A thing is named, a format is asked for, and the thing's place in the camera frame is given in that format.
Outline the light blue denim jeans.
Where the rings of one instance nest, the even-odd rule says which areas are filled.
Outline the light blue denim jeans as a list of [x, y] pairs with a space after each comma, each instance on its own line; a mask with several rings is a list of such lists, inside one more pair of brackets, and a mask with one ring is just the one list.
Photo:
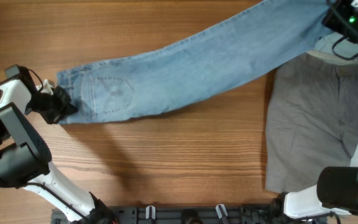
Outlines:
[[267, 0], [162, 49], [58, 73], [77, 112], [62, 124], [177, 110], [265, 75], [330, 33], [320, 0]]

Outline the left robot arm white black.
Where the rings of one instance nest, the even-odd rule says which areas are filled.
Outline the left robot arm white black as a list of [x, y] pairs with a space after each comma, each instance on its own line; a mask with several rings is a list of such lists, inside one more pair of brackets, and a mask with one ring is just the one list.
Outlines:
[[0, 82], [0, 188], [33, 192], [58, 208], [68, 223], [118, 223], [119, 219], [91, 192], [76, 186], [52, 162], [46, 142], [26, 119], [40, 114], [56, 124], [77, 112], [60, 86], [36, 86], [36, 73], [13, 65]]

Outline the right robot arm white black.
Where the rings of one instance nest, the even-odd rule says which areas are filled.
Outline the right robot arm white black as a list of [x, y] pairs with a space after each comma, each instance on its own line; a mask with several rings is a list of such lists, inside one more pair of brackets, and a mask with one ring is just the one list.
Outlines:
[[[324, 25], [358, 44], [358, 1], [337, 1]], [[293, 222], [321, 217], [358, 216], [358, 144], [347, 167], [329, 166], [320, 173], [316, 185], [298, 192], [282, 193], [279, 214]]]

